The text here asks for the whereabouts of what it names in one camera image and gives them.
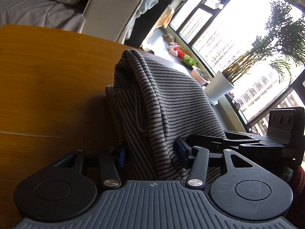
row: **scratch on table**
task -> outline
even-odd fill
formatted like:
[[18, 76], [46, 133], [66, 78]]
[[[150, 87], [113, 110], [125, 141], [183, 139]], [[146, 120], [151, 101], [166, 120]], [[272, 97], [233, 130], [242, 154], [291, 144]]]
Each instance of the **scratch on table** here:
[[43, 138], [70, 139], [70, 137], [60, 137], [60, 136], [53, 136], [53, 135], [37, 135], [37, 134], [18, 133], [18, 132], [10, 132], [10, 131], [0, 131], [0, 133], [14, 134], [14, 135], [24, 135], [24, 136], [33, 136], [33, 137], [43, 137]]

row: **black mechanical device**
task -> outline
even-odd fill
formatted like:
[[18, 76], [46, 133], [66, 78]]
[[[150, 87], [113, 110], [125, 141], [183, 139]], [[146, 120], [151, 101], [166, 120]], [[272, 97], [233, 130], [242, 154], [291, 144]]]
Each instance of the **black mechanical device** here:
[[[295, 116], [292, 123], [297, 124]], [[292, 203], [286, 182], [238, 153], [239, 146], [223, 147], [221, 141], [213, 153], [214, 143], [206, 144], [190, 147], [176, 139], [181, 163], [190, 169], [185, 184], [128, 180], [122, 185], [117, 168], [124, 149], [96, 155], [75, 150], [18, 184], [14, 202], [22, 220], [13, 228], [295, 228], [283, 217]], [[294, 156], [286, 155], [280, 160]], [[206, 185], [207, 168], [217, 166], [223, 175]], [[86, 177], [87, 167], [99, 167], [100, 185]]]

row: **metal screw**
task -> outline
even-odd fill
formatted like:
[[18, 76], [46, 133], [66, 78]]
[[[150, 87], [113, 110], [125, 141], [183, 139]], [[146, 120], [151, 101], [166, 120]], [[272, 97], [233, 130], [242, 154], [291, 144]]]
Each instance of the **metal screw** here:
[[119, 184], [119, 181], [115, 180], [115, 179], [108, 179], [104, 182], [104, 185], [108, 186], [108, 187], [115, 187], [115, 186], [118, 186], [118, 184]]
[[191, 179], [188, 181], [188, 184], [193, 187], [198, 187], [198, 186], [201, 186], [203, 184], [203, 182], [199, 179]]

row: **white flower pot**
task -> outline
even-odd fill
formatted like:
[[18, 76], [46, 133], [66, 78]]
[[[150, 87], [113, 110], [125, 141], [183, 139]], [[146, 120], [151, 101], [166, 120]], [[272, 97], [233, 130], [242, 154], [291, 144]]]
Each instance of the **white flower pot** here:
[[204, 91], [206, 95], [216, 103], [220, 97], [227, 94], [233, 88], [234, 86], [225, 78], [225, 76], [220, 71], [218, 71]]

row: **ribbed gray panel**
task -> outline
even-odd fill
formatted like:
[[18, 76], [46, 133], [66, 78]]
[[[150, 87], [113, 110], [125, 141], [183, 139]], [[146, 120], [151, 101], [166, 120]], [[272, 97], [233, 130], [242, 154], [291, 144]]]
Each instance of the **ribbed gray panel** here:
[[205, 193], [184, 188], [179, 181], [128, 181], [106, 191], [86, 214], [61, 223], [23, 219], [14, 229], [288, 229], [283, 218], [264, 223], [241, 222], [219, 212]]

